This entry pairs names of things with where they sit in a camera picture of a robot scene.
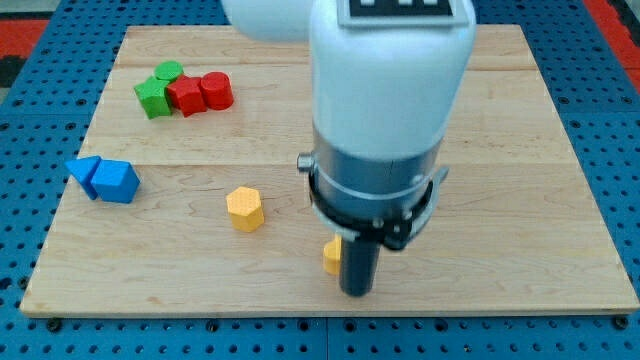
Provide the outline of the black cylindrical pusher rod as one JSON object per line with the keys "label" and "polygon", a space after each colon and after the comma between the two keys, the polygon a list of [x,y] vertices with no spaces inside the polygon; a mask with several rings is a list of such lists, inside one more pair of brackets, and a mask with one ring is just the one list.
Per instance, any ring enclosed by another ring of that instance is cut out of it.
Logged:
{"label": "black cylindrical pusher rod", "polygon": [[342,241],[339,285],[344,293],[361,297],[371,291],[379,251],[380,245],[373,237]]}

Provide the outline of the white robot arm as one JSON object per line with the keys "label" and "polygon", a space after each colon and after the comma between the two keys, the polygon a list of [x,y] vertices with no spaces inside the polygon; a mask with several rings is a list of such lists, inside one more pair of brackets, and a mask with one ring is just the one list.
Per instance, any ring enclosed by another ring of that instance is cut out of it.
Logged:
{"label": "white robot arm", "polygon": [[341,289],[367,294],[381,248],[404,249],[446,179],[439,147],[476,37],[469,0],[225,0],[230,24],[310,49],[314,146],[297,159],[342,239]]}

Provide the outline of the grey and black tool mount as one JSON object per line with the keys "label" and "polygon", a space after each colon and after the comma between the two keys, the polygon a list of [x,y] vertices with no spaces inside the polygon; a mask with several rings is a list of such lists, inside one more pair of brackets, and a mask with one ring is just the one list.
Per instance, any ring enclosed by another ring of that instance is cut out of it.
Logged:
{"label": "grey and black tool mount", "polygon": [[334,232],[401,251],[429,222],[439,200],[449,171],[435,167],[439,148],[367,159],[316,132],[313,151],[298,155],[297,168],[308,176],[314,212]]}

